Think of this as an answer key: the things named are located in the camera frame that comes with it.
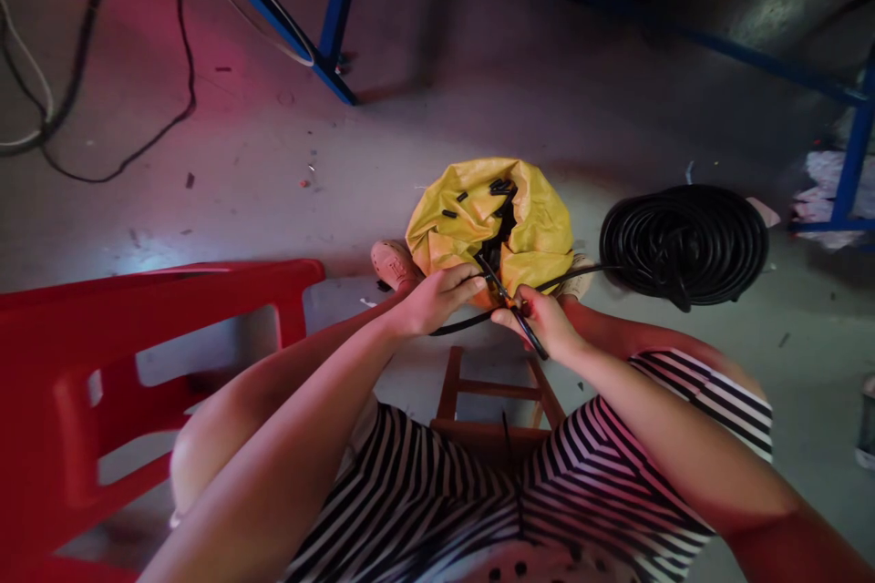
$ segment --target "black and white striped clothing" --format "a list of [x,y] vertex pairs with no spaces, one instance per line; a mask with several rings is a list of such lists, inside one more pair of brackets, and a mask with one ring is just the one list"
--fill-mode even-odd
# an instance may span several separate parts
[[[630,359],[770,460],[771,409],[676,350]],[[517,484],[375,405],[286,581],[681,581],[714,532],[601,397],[572,413]]]

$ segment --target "black hose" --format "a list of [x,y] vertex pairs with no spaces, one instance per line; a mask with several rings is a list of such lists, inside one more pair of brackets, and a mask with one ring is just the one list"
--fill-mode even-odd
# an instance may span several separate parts
[[763,270],[768,233],[741,196],[686,185],[617,203],[602,224],[599,251],[613,281],[690,312],[738,300]]

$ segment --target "gray floor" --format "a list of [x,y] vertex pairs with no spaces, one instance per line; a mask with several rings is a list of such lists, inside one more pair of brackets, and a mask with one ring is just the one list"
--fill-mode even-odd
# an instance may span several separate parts
[[[657,4],[853,78],[872,12],[805,38],[844,1]],[[318,34],[326,0],[283,2]],[[60,93],[85,0],[9,3]],[[541,166],[590,252],[616,200],[682,182],[690,160],[698,181],[756,195],[783,214],[804,184],[805,153],[839,113],[816,94],[673,39],[645,40],[639,28],[565,0],[355,0],[345,50],[357,57],[347,79],[370,101],[357,108],[266,46],[223,0],[187,0],[186,16],[198,111],[121,179],[90,187],[60,178],[37,155],[3,162],[0,291],[297,256],[319,258],[334,278],[361,276],[370,244],[403,235],[422,188],[446,165],[489,155]],[[226,66],[232,71],[216,70]],[[106,0],[81,96],[52,148],[80,174],[108,173],[181,110],[184,84],[173,0]],[[0,97],[0,134],[29,129],[33,116],[7,75]],[[308,164],[314,184],[302,189]],[[875,562],[875,479],[853,462],[860,382],[875,373],[871,259],[828,256],[777,228],[770,261],[775,269],[741,302],[688,315],[603,280],[588,301],[689,332],[747,367],[776,409],[778,469]],[[311,328],[357,312],[365,295],[375,300],[371,284],[356,278],[314,290]],[[520,375],[506,335],[484,328],[464,339],[467,367]],[[380,395],[427,420],[450,343],[422,342],[399,357]],[[483,348],[493,343],[498,356]],[[559,365],[548,373],[566,408],[585,398]],[[160,488],[130,510],[136,520],[105,527],[110,542],[131,546],[110,559],[141,565],[167,512]],[[715,544],[693,580],[741,574]]]

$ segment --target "electrical wire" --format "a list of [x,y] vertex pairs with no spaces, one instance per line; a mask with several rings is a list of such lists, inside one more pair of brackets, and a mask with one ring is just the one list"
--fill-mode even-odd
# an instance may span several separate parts
[[[82,19],[81,26],[79,28],[78,38],[77,38],[77,46],[73,59],[73,70],[70,77],[70,83],[67,87],[67,92],[61,100],[60,105],[57,108],[57,112],[55,111],[55,100],[52,97],[51,89],[48,86],[48,83],[45,80],[45,76],[42,74],[42,71],[39,69],[39,66],[36,63],[36,60],[30,55],[29,50],[26,49],[24,41],[21,40],[18,33],[15,31],[15,27],[11,22],[11,17],[9,16],[8,7],[5,4],[5,0],[3,1],[3,34],[0,35],[2,39],[0,39],[0,49],[2,49],[3,57],[6,63],[9,65],[10,70],[12,71],[13,77],[21,88],[21,91],[25,96],[34,104],[37,111],[40,114],[40,118],[42,121],[41,129],[35,131],[34,133],[28,135],[26,138],[21,138],[16,142],[10,142],[9,144],[0,144],[0,158],[11,158],[16,157],[18,155],[23,155],[27,152],[30,152],[34,149],[39,149],[46,163],[56,172],[61,175],[77,180],[79,182],[85,182],[87,184],[103,184],[105,182],[110,182],[111,180],[120,176],[125,169],[130,166],[134,161],[138,158],[142,157],[146,152],[148,152],[152,147],[154,147],[168,132],[170,132],[173,128],[175,128],[179,123],[187,120],[194,113],[197,108],[197,95],[195,93],[194,82],[195,82],[195,71],[194,71],[194,57],[191,52],[191,46],[188,38],[188,32],[185,26],[185,17],[183,12],[183,0],[176,0],[176,10],[177,10],[177,19],[180,24],[180,34],[182,38],[182,44],[185,48],[185,56],[186,61],[188,63],[188,91],[189,91],[189,102],[187,106],[177,115],[170,123],[168,123],[164,128],[162,128],[152,139],[150,139],[145,145],[135,150],[131,155],[122,160],[122,162],[118,165],[116,170],[112,173],[104,176],[102,178],[88,178],[85,176],[80,176],[76,173],[66,170],[61,164],[57,161],[56,157],[49,152],[46,144],[47,142],[58,132],[58,130],[63,126],[66,122],[69,114],[76,103],[79,89],[82,85],[82,80],[85,75],[86,64],[88,61],[88,51],[91,45],[91,38],[94,33],[95,23],[98,17],[98,10],[101,6],[103,0],[88,0],[87,8],[85,15]],[[311,60],[306,61],[299,57],[296,53],[292,52],[290,49],[286,48],[282,44],[276,42],[271,39],[270,36],[264,32],[254,21],[251,20],[250,17],[246,15],[246,13],[242,10],[242,8],[237,5],[234,0],[228,0],[237,11],[249,22],[249,24],[255,28],[264,38],[266,38],[269,42],[271,42],[274,46],[279,48],[282,52],[284,52],[287,56],[291,57],[295,61],[299,62],[304,66],[313,66],[315,62],[315,55],[313,51],[313,47],[310,44],[307,37],[301,32],[298,26],[294,23],[294,21],[283,13],[289,25],[292,27],[294,32],[298,35],[301,42],[304,44],[304,49],[307,51],[307,54],[310,56]],[[19,42],[22,49],[26,52],[28,59],[31,61],[34,69],[37,71],[37,75],[40,77],[41,84],[46,91],[46,107],[43,107],[42,103],[36,99],[34,94],[30,91],[29,87],[25,83],[23,76],[20,71],[15,66],[15,61],[11,57],[11,54],[8,50],[8,44],[6,43],[6,31],[12,34],[15,39]]]
[[[18,30],[15,29],[15,23],[12,20],[12,12],[9,10],[9,4],[6,0],[0,0],[0,10],[2,10],[2,20],[3,20],[3,57],[6,61],[6,64],[9,66],[9,70],[15,78],[15,82],[21,87],[22,92],[36,105],[37,111],[39,112],[40,117],[40,127],[35,129],[30,134],[25,137],[21,137],[16,139],[15,141],[0,141],[0,148],[11,148],[16,146],[23,146],[30,141],[33,141],[37,137],[39,137],[40,132],[42,131],[42,126],[46,124],[48,120],[51,120],[55,114],[55,97],[52,94],[52,88],[48,84],[48,80],[46,80],[46,75],[43,73],[43,69],[39,67],[39,64],[36,62],[36,58],[31,54],[30,48],[27,47],[25,40],[18,34]],[[12,38],[18,43],[18,47],[25,54],[27,61],[30,63],[30,66],[34,69],[36,73],[36,78],[39,80],[40,86],[43,88],[43,93],[46,96],[46,104],[43,106],[41,102],[39,102],[36,97],[34,97],[30,88],[25,83],[20,71],[15,65],[15,60],[12,58],[11,53],[9,52],[8,45],[6,44],[6,34],[12,35]]]
[[[0,158],[16,157],[37,148],[42,149],[45,153],[44,145],[46,144],[46,142],[55,135],[55,133],[61,128],[62,125],[64,125],[67,117],[70,114],[70,111],[76,104],[79,88],[82,85],[82,77],[85,74],[85,66],[88,61],[88,48],[91,44],[91,36],[94,32],[94,24],[97,20],[98,9],[100,8],[100,4],[102,1],[103,0],[87,0],[85,16],[83,17],[82,24],[79,27],[76,52],[73,57],[73,71],[70,76],[70,84],[67,87],[67,92],[65,93],[64,97],[60,102],[60,105],[57,108],[57,113],[50,120],[43,124],[43,127],[37,137],[18,147],[0,149]],[[0,46],[2,46],[4,51],[6,51],[5,40],[0,43]],[[22,91],[29,97],[32,97],[31,94],[26,91],[26,87],[23,87]]]
[[732,191],[683,185],[615,205],[599,252],[612,280],[690,312],[738,300],[766,264],[768,231]]
[[173,128],[179,125],[179,123],[189,119],[192,114],[194,114],[195,109],[198,107],[198,99],[194,90],[194,55],[191,52],[191,44],[189,43],[189,34],[185,28],[185,13],[183,11],[184,4],[183,0],[176,0],[176,17],[180,24],[180,34],[182,36],[182,44],[185,48],[185,58],[188,63],[188,90],[189,90],[189,102],[188,105],[176,116],[173,120],[170,121],[164,128],[159,130],[158,134],[152,137],[145,145],[141,146],[133,153],[128,155],[126,158],[122,160],[122,162],[118,165],[115,171],[110,173],[109,175],[103,178],[85,178],[83,176],[79,176],[75,173],[71,173],[64,169],[60,164],[57,163],[55,158],[48,152],[48,148],[46,148],[45,144],[40,149],[43,154],[43,158],[46,160],[48,165],[67,178],[77,180],[79,182],[86,182],[88,184],[103,184],[105,182],[109,182],[120,176],[125,172],[125,169],[130,166],[134,161],[142,157],[149,151],[150,148],[155,146],[159,141],[161,141],[164,136],[170,132]]
[[[573,269],[571,271],[568,271],[567,273],[563,273],[558,278],[553,278],[553,280],[551,280],[551,281],[546,281],[543,284],[538,285],[537,287],[535,287],[535,290],[538,292],[545,292],[550,287],[555,287],[556,285],[561,284],[562,282],[565,282],[567,280],[570,280],[571,278],[576,278],[579,275],[585,275],[587,273],[595,273],[597,271],[606,271],[609,269],[618,269],[618,268],[620,268],[620,267],[608,266],[608,265],[604,265],[604,264],[595,264],[594,266],[591,266],[591,267],[582,267],[581,269]],[[451,323],[450,325],[447,325],[447,326],[442,326],[441,328],[438,328],[437,330],[432,332],[430,334],[430,336],[431,337],[440,337],[440,336],[445,335],[445,334],[452,334],[453,332],[459,332],[459,331],[467,330],[467,328],[472,328],[472,327],[476,326],[478,323],[483,323],[485,321],[488,321],[489,317],[492,316],[492,313],[495,312],[496,310],[500,310],[502,307],[504,307],[504,306],[500,305],[499,307],[494,307],[491,310],[486,310],[482,314],[478,314],[477,316],[473,316],[470,319],[466,319],[465,321],[460,321],[457,323]]]
[[292,27],[295,34],[301,40],[301,43],[304,45],[304,49],[307,51],[307,56],[310,57],[309,61],[307,61],[306,59],[304,59],[303,57],[301,57],[300,55],[295,53],[291,48],[286,47],[284,44],[282,44],[279,41],[277,41],[276,39],[272,38],[266,31],[264,31],[264,29],[261,26],[259,26],[254,20],[252,20],[250,18],[250,16],[245,11],[243,11],[242,7],[240,7],[240,5],[238,5],[235,0],[227,0],[227,1],[229,3],[231,3],[231,6],[237,10],[237,13],[240,14],[240,16],[243,18],[243,20],[245,20],[252,27],[252,29],[254,29],[256,32],[258,32],[262,36],[262,38],[264,38],[264,40],[266,40],[269,44],[271,44],[273,47],[275,47],[281,53],[290,57],[291,59],[296,61],[298,64],[301,64],[302,66],[307,66],[308,68],[312,68],[315,65],[316,58],[315,58],[315,54],[313,52],[313,46],[310,44],[310,39],[307,38],[307,36],[304,34],[304,32],[298,27],[298,25],[294,21],[290,20],[289,25]]

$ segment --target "yellow bag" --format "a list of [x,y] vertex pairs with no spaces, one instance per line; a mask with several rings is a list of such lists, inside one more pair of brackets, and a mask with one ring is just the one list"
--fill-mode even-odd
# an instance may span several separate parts
[[[501,246],[501,282],[513,294],[561,276],[571,267],[571,219],[559,194],[538,167],[521,159],[485,158],[451,165],[419,201],[407,226],[407,246],[417,266],[429,275],[462,262],[474,262],[483,241],[495,237],[501,219],[493,213],[505,201],[490,196],[495,179],[512,179],[517,186],[513,211],[517,225]],[[463,191],[468,197],[456,197]],[[443,210],[458,214],[455,219]],[[473,301],[482,308],[495,305],[488,291]]]

